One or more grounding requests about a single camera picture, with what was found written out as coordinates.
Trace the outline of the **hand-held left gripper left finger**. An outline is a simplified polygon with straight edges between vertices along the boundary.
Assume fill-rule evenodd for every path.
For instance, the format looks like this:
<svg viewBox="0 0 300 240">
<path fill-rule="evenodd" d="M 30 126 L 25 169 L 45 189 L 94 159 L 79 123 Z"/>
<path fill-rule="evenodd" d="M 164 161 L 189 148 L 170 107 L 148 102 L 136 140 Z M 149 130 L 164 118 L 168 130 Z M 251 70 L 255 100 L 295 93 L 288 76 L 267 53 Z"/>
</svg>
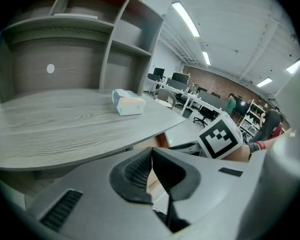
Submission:
<svg viewBox="0 0 300 240">
<path fill-rule="evenodd" d="M 152 149 L 123 152 L 72 170 L 28 214 L 53 240 L 162 240 L 171 230 L 147 192 Z"/>
</svg>

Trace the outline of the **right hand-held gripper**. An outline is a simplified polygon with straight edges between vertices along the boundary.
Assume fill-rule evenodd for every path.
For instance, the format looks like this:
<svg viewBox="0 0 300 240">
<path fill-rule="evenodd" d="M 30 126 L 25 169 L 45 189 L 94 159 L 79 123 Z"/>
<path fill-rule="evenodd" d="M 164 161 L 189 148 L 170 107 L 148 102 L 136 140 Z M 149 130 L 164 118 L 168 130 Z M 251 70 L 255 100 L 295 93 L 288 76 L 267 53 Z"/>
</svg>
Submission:
<svg viewBox="0 0 300 240">
<path fill-rule="evenodd" d="M 221 160 L 243 145 L 243 135 L 227 113 L 220 114 L 199 131 L 196 141 L 170 147 L 171 150 Z"/>
</svg>

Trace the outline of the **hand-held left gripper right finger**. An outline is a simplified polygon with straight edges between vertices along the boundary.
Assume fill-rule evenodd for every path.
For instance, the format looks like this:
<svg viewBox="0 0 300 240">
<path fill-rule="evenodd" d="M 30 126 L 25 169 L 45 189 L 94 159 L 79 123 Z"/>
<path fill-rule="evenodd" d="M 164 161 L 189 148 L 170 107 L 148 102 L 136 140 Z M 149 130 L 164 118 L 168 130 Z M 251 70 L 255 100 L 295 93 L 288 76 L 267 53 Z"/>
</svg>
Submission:
<svg viewBox="0 0 300 240">
<path fill-rule="evenodd" d="M 165 149 L 169 155 L 193 165 L 201 180 L 192 196 L 176 201 L 177 215 L 189 226 L 169 240 L 236 240 L 246 207 L 258 184 L 266 152 L 238 162 L 198 157 Z"/>
</svg>

